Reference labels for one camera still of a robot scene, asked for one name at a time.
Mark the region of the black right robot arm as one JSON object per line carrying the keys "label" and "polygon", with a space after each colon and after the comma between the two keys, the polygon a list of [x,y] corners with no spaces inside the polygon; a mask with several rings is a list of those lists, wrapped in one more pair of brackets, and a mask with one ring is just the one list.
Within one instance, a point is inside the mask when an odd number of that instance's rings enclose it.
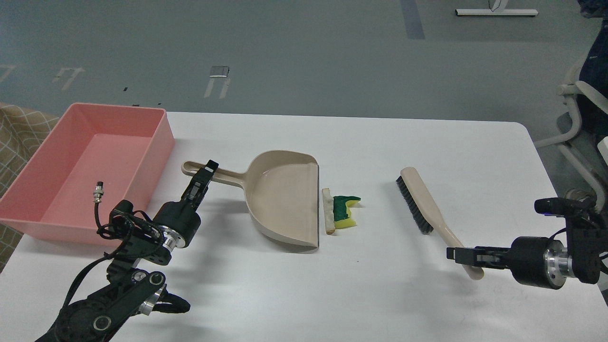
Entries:
{"label": "black right robot arm", "polygon": [[565,243],[555,236],[523,236],[510,247],[448,247],[446,256],[463,266],[509,270],[522,285],[557,290],[567,278],[595,285],[607,273],[607,224],[595,204],[591,197],[535,201],[538,214],[565,219]]}

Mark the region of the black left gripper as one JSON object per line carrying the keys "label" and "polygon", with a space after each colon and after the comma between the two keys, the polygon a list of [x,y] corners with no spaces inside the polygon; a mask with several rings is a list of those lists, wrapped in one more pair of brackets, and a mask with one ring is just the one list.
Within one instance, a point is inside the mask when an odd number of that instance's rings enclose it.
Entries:
{"label": "black left gripper", "polygon": [[206,196],[218,168],[218,163],[209,160],[207,165],[200,167],[191,178],[180,201],[164,203],[152,219],[159,227],[169,228],[180,236],[177,247],[188,247],[198,231],[200,216],[196,210]]}

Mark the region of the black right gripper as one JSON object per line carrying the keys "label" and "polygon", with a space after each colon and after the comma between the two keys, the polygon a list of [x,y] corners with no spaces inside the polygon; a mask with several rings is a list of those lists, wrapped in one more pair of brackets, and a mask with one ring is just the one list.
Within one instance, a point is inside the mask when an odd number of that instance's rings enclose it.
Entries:
{"label": "black right gripper", "polygon": [[565,276],[556,260],[564,248],[547,237],[518,237],[510,247],[448,247],[446,257],[465,266],[510,270],[522,285],[558,290]]}

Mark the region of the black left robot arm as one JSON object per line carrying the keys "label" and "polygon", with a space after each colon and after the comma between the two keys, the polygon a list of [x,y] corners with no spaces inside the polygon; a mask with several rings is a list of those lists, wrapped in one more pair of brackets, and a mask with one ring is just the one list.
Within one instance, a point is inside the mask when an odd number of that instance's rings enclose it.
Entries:
{"label": "black left robot arm", "polygon": [[[154,218],[135,210],[128,200],[120,201],[102,224],[99,207],[104,183],[94,189],[94,219],[97,234],[106,240],[119,240],[110,253],[85,266],[74,278],[58,316],[40,342],[108,342],[126,321],[139,314],[152,312],[180,314],[190,304],[167,290],[166,275],[138,267],[141,260],[166,266],[174,249],[188,247],[200,227],[197,209],[219,165],[215,161],[199,167],[179,201],[163,204]],[[74,301],[79,286],[89,271],[109,261],[108,284]]]}

